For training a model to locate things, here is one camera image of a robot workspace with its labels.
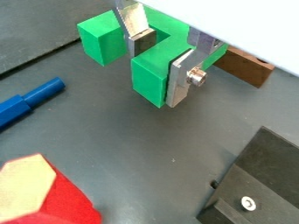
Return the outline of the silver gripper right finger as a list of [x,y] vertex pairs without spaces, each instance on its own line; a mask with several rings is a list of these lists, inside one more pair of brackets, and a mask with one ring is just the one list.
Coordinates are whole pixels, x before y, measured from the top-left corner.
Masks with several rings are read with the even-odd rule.
[[170,67],[166,104],[171,108],[186,98],[190,86],[199,87],[207,80],[203,63],[225,46],[222,40],[194,27],[190,27],[187,42],[194,49],[182,53]]

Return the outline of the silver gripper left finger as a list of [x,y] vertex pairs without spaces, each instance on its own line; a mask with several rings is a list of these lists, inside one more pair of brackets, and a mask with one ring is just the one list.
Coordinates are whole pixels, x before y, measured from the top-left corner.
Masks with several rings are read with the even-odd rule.
[[157,30],[150,27],[145,6],[137,0],[115,0],[114,12],[125,30],[130,55],[135,57],[157,44]]

